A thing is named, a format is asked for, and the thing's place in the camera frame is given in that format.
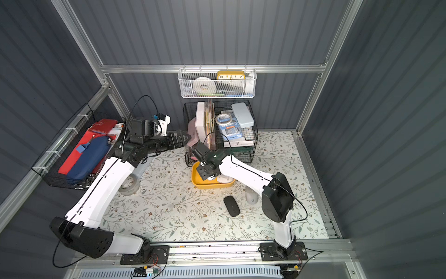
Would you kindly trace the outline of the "black mouse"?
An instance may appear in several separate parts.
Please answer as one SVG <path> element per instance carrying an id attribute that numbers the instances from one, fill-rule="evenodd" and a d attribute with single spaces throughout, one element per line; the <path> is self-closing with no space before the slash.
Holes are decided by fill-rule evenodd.
<path id="1" fill-rule="evenodd" d="M 232 195 L 226 196 L 224 198 L 224 203 L 231 217 L 237 217 L 238 215 L 240 215 L 239 206 Z"/>

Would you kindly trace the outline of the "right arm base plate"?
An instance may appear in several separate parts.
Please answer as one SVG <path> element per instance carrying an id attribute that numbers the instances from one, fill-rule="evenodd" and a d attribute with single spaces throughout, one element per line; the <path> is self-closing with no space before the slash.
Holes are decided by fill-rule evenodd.
<path id="1" fill-rule="evenodd" d="M 263 242 L 259 246 L 259 252 L 264 262 L 303 262 L 308 259 L 307 250 L 303 242 L 293 242 L 289 248 L 284 248 L 275 242 Z"/>

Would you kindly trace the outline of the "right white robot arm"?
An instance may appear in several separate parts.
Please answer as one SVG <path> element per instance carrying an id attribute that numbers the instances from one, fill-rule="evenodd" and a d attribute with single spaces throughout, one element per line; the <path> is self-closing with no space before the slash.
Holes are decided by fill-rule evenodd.
<path id="1" fill-rule="evenodd" d="M 293 245 L 295 235 L 290 223 L 296 197 L 285 175 L 262 172 L 224 149 L 212 151 L 202 143 L 197 144 L 192 153 L 200 162 L 197 171 L 203 180 L 225 175 L 253 190 L 261 198 L 263 213 L 273 222 L 275 243 L 282 249 Z"/>

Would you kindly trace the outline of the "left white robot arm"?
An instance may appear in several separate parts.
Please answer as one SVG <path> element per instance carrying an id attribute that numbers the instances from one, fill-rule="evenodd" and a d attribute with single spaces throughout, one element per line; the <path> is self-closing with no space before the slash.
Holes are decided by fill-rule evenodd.
<path id="1" fill-rule="evenodd" d="M 182 148 L 190 139 L 189 134 L 178 130 L 152 139 L 129 136 L 116 143 L 87 192 L 65 217 L 52 220 L 50 229 L 59 243 L 93 259 L 109 254 L 146 258 L 150 247 L 147 239 L 102 230 L 102 217 L 119 188 L 144 159 Z"/>

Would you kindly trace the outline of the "white mouse with orange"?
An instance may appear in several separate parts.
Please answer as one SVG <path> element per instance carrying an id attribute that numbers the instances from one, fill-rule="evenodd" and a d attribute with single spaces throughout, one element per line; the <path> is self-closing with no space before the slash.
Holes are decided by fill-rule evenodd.
<path id="1" fill-rule="evenodd" d="M 220 184 L 230 184 L 234 182 L 234 179 L 229 176 L 219 175 L 217 176 L 217 182 Z"/>

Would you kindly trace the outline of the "yellow storage box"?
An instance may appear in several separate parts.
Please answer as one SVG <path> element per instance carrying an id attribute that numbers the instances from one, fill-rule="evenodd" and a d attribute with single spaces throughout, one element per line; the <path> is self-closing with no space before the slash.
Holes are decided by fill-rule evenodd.
<path id="1" fill-rule="evenodd" d="M 233 184 L 235 183 L 235 180 L 234 180 L 234 182 L 230 183 L 230 184 L 220 184 L 217 182 L 217 178 L 215 178 L 213 180 L 203 180 L 197 171 L 197 168 L 199 166 L 200 166 L 199 162 L 194 163 L 194 165 L 192 166 L 192 177 L 191 177 L 192 183 L 198 189 L 228 188 L 228 187 L 232 187 Z"/>

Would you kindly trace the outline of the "grey mouse with logo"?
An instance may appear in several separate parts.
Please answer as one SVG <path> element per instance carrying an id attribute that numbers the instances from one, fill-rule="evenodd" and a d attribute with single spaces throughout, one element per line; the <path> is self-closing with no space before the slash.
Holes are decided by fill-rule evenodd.
<path id="1" fill-rule="evenodd" d="M 255 205 L 259 200 L 259 195 L 250 187 L 245 187 L 245 195 L 246 195 L 246 202 L 250 205 Z"/>

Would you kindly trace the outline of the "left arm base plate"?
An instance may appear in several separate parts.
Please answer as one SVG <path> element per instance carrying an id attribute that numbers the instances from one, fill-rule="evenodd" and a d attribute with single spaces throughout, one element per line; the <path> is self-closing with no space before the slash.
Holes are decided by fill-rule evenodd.
<path id="1" fill-rule="evenodd" d="M 137 254 L 122 254 L 120 265 L 165 265 L 168 261 L 170 247 L 168 245 L 155 245 L 142 248 Z"/>

